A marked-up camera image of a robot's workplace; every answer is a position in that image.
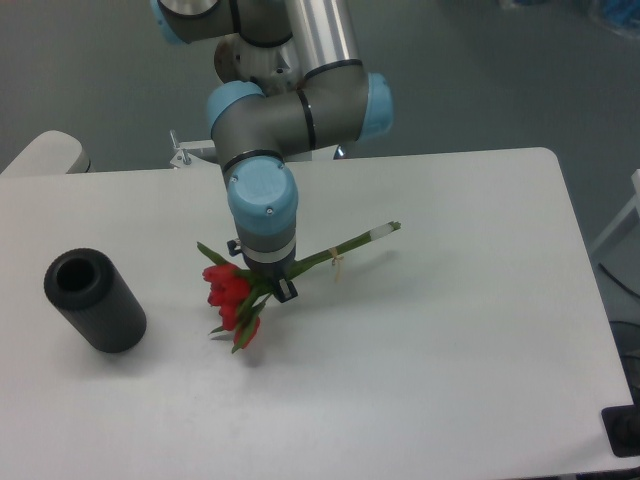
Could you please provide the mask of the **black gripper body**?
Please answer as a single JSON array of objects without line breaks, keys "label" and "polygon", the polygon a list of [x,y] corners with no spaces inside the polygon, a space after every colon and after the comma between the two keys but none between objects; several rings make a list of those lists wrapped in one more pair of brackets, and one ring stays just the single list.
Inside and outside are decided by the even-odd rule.
[{"label": "black gripper body", "polygon": [[293,267],[296,239],[293,238],[275,251],[262,252],[249,248],[236,238],[227,242],[227,249],[231,256],[242,255],[252,272],[278,283],[281,279],[288,277]]}]

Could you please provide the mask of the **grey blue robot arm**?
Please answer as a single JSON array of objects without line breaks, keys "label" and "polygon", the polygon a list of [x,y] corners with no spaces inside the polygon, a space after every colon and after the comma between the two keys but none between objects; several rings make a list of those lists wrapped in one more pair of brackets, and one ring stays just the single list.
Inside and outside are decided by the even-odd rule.
[{"label": "grey blue robot arm", "polygon": [[208,126],[238,238],[230,244],[276,298],[288,301],[298,190],[290,156],[387,133],[385,78],[365,70],[344,1],[155,1],[155,21],[176,44],[234,35],[249,46],[235,79],[206,104]]}]

